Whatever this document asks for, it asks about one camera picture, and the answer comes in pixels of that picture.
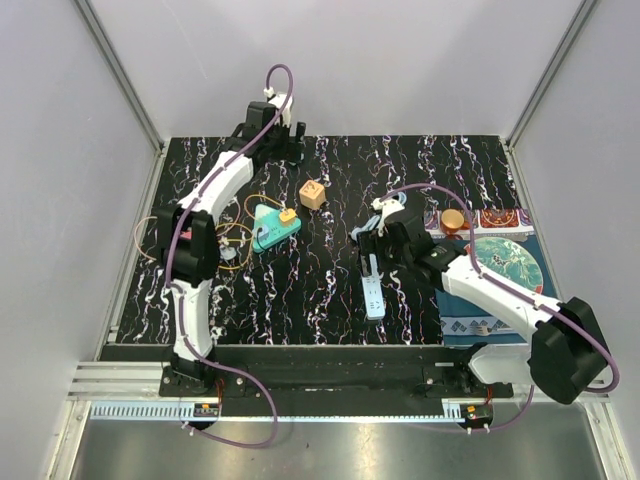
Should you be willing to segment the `yellow cube charger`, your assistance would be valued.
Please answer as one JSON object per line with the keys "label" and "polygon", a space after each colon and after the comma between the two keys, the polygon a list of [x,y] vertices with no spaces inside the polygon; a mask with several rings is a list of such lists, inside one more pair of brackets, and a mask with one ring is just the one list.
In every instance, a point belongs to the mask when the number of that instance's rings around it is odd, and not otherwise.
{"label": "yellow cube charger", "polygon": [[287,208],[279,212],[278,218],[283,227],[291,227],[297,218],[297,214],[293,209]]}

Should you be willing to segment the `teal triangular power strip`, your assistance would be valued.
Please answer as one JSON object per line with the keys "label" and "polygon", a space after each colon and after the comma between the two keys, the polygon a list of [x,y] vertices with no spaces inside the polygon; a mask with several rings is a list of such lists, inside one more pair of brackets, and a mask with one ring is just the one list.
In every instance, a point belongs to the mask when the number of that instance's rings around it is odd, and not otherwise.
{"label": "teal triangular power strip", "polygon": [[[283,227],[279,222],[279,212],[287,207],[269,207],[266,204],[258,204],[254,212],[254,225],[253,225],[253,251],[255,253],[263,253],[271,247],[279,244],[280,242],[288,239],[296,234],[302,226],[301,219],[298,217],[291,227]],[[269,237],[262,244],[258,244],[254,239],[254,232],[257,227],[266,225],[269,228]]]}

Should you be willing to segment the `blue cube charger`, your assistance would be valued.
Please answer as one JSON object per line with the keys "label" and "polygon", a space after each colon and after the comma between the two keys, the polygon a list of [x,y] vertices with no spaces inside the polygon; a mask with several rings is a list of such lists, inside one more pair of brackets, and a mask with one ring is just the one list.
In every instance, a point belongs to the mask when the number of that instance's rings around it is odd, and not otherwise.
{"label": "blue cube charger", "polygon": [[254,232],[255,242],[258,244],[262,244],[269,237],[269,228],[266,225],[261,225],[256,228]]}

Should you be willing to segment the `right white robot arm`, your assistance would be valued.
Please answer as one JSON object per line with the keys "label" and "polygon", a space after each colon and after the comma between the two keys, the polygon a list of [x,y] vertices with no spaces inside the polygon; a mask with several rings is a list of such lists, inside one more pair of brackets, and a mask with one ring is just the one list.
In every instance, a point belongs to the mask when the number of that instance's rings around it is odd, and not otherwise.
{"label": "right white robot arm", "polygon": [[[521,286],[481,263],[475,244],[433,238],[403,211],[379,217],[352,238],[364,276],[403,271],[484,310],[521,338],[518,345],[477,342],[466,350],[453,374],[463,395],[476,396],[489,384],[526,384],[569,405],[585,392],[608,393],[618,386],[619,369],[586,301],[561,301]],[[611,381],[598,388],[594,382],[605,370]]]}

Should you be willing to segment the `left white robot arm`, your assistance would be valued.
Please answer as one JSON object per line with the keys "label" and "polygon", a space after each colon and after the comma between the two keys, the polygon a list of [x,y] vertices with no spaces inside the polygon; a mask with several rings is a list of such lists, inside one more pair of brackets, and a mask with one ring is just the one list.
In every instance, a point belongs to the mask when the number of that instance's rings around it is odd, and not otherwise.
{"label": "left white robot arm", "polygon": [[156,255],[165,273],[175,310],[176,338],[167,373],[196,396],[215,386],[213,340],[209,327],[209,295],[220,259],[216,232],[221,213],[239,190],[271,160],[301,160],[306,125],[290,135],[293,100],[269,93],[253,101],[245,121],[222,147],[213,167],[179,202],[154,210]]}

